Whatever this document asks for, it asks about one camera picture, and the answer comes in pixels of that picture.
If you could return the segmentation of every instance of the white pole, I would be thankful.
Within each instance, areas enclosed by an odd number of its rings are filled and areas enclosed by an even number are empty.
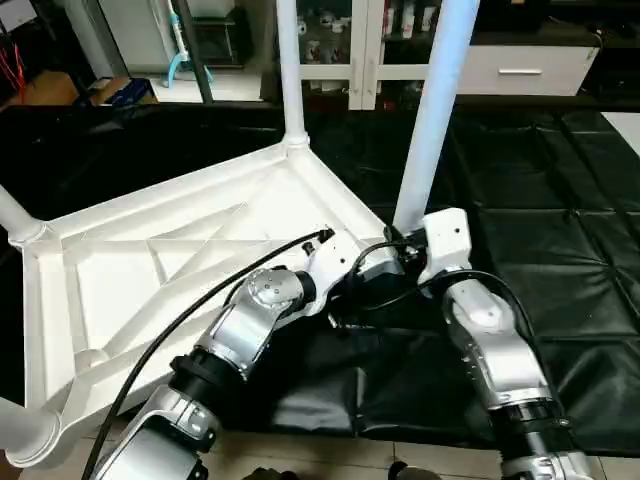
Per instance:
[[[58,416],[43,410],[27,410],[0,398],[0,450],[16,466],[27,464],[56,441]]]
[[[44,222],[29,215],[0,185],[0,226],[9,232],[9,240],[23,242],[40,234]]]
[[[280,74],[282,76],[286,128],[285,141],[292,145],[306,144],[308,137],[304,129],[302,107],[296,0],[277,0],[277,14]]]
[[[480,0],[444,0],[422,89],[393,225],[422,227]]]

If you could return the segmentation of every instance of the black leather mat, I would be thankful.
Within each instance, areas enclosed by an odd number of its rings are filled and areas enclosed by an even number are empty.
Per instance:
[[[279,140],[279,112],[200,107],[13,109],[0,115],[2,183],[54,218]],[[413,116],[309,116],[312,148],[390,221]],[[41,173],[26,185],[22,175]],[[521,297],[578,440],[640,454],[640,160],[597,113],[457,113],[430,209],[465,208],[473,262]],[[0,393],[20,401],[20,259],[0,260]],[[397,279],[382,277],[376,288]],[[437,305],[410,298],[335,331],[278,332],[236,427],[490,447],[487,417]]]

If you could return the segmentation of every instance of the drawer handle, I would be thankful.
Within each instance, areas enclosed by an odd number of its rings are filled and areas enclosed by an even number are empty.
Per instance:
[[[500,75],[537,76],[537,75],[542,75],[542,69],[540,68],[499,68],[498,73]]]

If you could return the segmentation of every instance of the floor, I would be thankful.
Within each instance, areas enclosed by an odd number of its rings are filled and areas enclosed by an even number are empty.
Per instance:
[[[640,154],[640,115],[605,114]],[[123,423],[114,428],[110,442]],[[58,468],[23,472],[21,480],[79,478],[93,443],[81,439]],[[500,457],[495,451],[434,445],[338,439],[317,436],[226,433],[203,460],[209,478],[240,480],[257,467],[292,470],[302,480],[385,480],[394,460],[430,469],[444,480],[499,479]],[[640,480],[640,459],[590,457],[597,480]]]

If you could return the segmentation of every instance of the cabinet drawer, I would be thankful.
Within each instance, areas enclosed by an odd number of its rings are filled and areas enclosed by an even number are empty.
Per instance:
[[[573,96],[589,71],[592,47],[471,47],[458,93]]]

